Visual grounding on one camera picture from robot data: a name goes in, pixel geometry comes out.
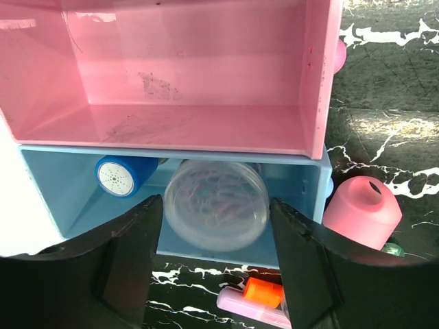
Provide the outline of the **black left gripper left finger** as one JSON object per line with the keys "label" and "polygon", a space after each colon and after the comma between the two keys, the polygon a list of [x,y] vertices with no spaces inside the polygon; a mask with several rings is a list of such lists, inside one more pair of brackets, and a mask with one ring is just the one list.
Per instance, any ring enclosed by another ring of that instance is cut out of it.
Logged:
{"label": "black left gripper left finger", "polygon": [[160,195],[35,255],[1,259],[2,328],[140,328],[163,218]]}

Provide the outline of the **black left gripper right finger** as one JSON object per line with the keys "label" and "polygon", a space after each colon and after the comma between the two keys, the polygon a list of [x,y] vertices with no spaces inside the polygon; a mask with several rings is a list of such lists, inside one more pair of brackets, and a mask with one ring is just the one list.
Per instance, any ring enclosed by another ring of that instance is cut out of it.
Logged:
{"label": "black left gripper right finger", "polygon": [[293,328],[438,327],[438,260],[360,245],[281,199],[270,216]]}

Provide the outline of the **clear jar of clips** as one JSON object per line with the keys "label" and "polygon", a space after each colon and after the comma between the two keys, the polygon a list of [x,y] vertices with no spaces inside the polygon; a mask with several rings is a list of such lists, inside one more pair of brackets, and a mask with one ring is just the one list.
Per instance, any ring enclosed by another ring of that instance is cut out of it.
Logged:
{"label": "clear jar of clips", "polygon": [[184,160],[164,193],[172,230],[208,252],[233,252],[254,243],[269,219],[269,195],[255,163]]}

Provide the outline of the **light blue bin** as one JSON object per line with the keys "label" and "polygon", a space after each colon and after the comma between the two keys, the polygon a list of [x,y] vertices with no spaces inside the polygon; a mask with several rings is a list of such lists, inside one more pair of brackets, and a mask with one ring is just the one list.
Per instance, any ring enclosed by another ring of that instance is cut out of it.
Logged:
{"label": "light blue bin", "polygon": [[[127,212],[144,199],[160,195],[184,160],[214,160],[255,163],[270,201],[286,201],[309,219],[321,222],[327,198],[332,193],[332,166],[327,154],[319,160],[304,156],[239,154],[230,152],[124,149],[103,147],[20,148],[29,174],[45,202],[60,236],[72,239]],[[95,177],[95,165],[104,156],[158,158],[157,170],[129,198],[119,198],[102,190]],[[277,268],[271,216],[261,236],[251,245],[233,252],[208,252],[182,240],[169,226],[163,206],[163,224],[157,252],[223,263]]]}

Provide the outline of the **pink plastic bin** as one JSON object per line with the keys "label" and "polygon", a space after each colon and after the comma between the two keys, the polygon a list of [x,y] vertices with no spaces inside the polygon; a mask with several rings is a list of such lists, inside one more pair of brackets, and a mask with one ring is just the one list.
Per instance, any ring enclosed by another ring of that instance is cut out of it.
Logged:
{"label": "pink plastic bin", "polygon": [[22,144],[321,159],[341,1],[2,1]]}

